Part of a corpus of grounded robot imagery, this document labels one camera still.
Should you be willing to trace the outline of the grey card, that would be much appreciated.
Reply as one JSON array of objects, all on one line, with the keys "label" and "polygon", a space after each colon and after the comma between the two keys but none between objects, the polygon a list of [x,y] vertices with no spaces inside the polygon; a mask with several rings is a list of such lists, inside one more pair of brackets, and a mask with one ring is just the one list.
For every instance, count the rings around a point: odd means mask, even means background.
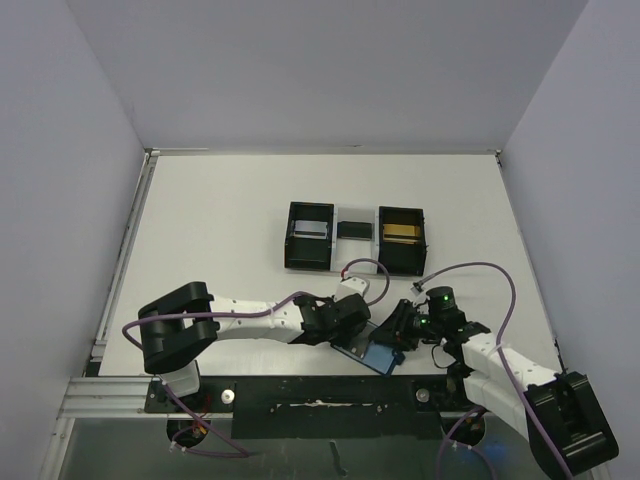
[{"label": "grey card", "polygon": [[345,350],[348,354],[358,358],[363,358],[366,355],[369,347],[369,338],[367,334],[360,334],[352,338],[345,346]]}]

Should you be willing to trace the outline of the blue leather card holder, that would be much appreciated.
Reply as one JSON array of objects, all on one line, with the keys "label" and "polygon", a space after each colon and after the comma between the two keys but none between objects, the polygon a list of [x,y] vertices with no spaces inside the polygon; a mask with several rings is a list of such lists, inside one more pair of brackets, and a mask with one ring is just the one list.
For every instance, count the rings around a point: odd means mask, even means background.
[{"label": "blue leather card holder", "polygon": [[[376,325],[374,323],[368,322],[364,330],[360,334],[367,334],[369,338],[369,334],[372,333],[375,328]],[[367,367],[368,369],[382,376],[391,376],[395,368],[404,363],[406,358],[405,354],[402,351],[396,350],[390,346],[375,343],[370,339],[369,341],[369,347],[367,349],[366,355],[363,358],[358,358],[348,354],[345,350],[345,346],[340,347],[338,345],[331,345],[331,347],[347,356],[351,360]]]}]

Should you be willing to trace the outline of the black white card tray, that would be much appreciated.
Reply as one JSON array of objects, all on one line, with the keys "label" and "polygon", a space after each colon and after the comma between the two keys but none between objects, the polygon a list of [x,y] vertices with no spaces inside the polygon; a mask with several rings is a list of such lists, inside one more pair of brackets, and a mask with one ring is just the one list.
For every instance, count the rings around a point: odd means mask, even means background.
[{"label": "black white card tray", "polygon": [[[296,220],[323,221],[328,236],[297,238],[293,236]],[[385,243],[385,223],[417,225],[421,242],[416,245]],[[284,240],[284,267],[291,270],[339,272],[352,260],[363,263],[354,272],[392,276],[423,274],[427,259],[425,217],[421,209],[392,206],[338,206],[328,203],[293,202],[290,204]]]}]

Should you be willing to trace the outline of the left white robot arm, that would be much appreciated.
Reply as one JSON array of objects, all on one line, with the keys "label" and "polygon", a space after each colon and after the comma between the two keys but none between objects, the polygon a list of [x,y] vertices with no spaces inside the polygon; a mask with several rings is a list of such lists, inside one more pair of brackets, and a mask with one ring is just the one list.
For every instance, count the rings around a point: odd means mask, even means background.
[{"label": "left white robot arm", "polygon": [[371,318],[364,296],[369,282],[350,277],[336,293],[320,297],[295,292],[280,302],[217,300],[201,281],[187,283],[145,305],[138,320],[122,329],[141,349],[144,372],[160,377],[178,397],[200,389],[196,358],[212,343],[271,340],[316,346],[347,343]]}]

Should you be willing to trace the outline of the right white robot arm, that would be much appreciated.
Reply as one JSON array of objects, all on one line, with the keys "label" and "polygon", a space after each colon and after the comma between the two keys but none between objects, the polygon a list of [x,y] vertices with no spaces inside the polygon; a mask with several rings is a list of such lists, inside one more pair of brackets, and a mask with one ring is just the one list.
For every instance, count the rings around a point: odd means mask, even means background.
[{"label": "right white robot arm", "polygon": [[466,318],[449,286],[428,290],[426,306],[421,312],[400,301],[370,341],[395,353],[439,343],[455,360],[449,372],[458,391],[521,434],[551,479],[579,475],[618,456],[586,375],[541,366],[500,343],[488,327]]}]

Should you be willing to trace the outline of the silver credit card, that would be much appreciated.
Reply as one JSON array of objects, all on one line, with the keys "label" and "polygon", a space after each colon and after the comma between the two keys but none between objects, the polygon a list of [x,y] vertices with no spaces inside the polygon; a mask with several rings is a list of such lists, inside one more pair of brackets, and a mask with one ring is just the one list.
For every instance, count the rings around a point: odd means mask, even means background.
[{"label": "silver credit card", "polygon": [[323,221],[296,220],[293,223],[293,236],[297,238],[320,238],[328,236],[328,224]]}]

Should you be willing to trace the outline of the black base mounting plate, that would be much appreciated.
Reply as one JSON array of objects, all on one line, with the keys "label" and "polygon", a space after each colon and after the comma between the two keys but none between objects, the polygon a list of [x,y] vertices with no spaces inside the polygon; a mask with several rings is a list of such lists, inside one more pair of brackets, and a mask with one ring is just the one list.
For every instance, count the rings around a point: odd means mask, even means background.
[{"label": "black base mounting plate", "polygon": [[197,393],[176,404],[160,381],[150,383],[148,414],[183,407],[228,420],[234,440],[433,440],[473,405],[444,374],[338,376],[205,376]]}]

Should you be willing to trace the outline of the left aluminium frame rail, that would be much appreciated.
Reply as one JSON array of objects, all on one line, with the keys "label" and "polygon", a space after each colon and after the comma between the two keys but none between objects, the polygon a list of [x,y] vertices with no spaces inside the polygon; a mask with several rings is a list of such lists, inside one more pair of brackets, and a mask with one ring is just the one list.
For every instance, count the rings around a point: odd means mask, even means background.
[{"label": "left aluminium frame rail", "polygon": [[149,377],[72,378],[58,412],[67,419],[126,419],[145,414]]}]

